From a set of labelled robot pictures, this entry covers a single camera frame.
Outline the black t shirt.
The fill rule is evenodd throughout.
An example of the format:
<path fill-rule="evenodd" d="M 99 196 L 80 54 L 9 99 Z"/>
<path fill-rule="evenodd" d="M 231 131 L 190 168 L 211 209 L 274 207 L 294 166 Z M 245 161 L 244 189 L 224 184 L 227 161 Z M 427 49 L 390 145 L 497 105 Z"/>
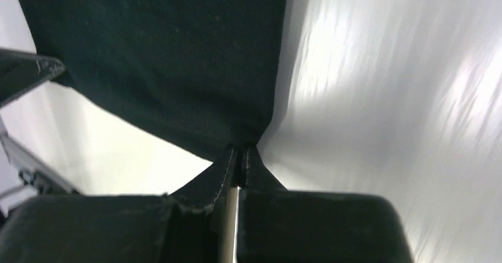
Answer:
<path fill-rule="evenodd" d="M 201 158 L 271 122 L 287 0 L 19 0 L 68 86 Z"/>

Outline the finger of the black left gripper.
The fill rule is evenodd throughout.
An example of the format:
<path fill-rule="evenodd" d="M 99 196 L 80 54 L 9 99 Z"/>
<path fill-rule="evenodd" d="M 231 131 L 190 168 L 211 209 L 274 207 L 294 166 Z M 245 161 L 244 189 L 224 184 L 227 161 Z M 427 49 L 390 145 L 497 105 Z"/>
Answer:
<path fill-rule="evenodd" d="M 55 57 L 1 49 L 1 107 L 65 71 Z"/>

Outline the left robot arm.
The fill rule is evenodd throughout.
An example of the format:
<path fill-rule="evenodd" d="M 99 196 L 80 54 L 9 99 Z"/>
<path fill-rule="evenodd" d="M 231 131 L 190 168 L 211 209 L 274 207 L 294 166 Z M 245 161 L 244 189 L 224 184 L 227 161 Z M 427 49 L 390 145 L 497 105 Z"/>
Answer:
<path fill-rule="evenodd" d="M 1 48 L 1 111 L 42 84 L 58 78 L 66 66 L 55 57 Z M 34 195 L 81 195 L 76 186 L 10 136 L 1 114 L 1 151 L 17 173 L 18 184 L 1 192 L 1 200 L 23 190 Z"/>

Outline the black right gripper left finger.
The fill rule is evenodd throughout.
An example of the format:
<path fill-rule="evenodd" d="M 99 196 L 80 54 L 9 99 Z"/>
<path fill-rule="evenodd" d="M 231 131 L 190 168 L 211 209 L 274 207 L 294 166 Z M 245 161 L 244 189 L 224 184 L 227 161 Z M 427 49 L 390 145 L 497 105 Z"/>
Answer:
<path fill-rule="evenodd" d="M 2 262 L 231 262 L 237 149 L 172 194 L 38 195 L 1 228 Z"/>

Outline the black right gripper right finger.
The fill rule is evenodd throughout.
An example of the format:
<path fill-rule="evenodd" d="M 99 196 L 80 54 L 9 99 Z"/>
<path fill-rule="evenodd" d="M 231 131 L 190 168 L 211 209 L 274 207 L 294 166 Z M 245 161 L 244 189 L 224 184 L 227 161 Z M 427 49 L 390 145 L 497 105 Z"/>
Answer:
<path fill-rule="evenodd" d="M 238 184 L 238 262 L 411 262 L 392 204 L 367 194 L 293 191 L 242 152 Z"/>

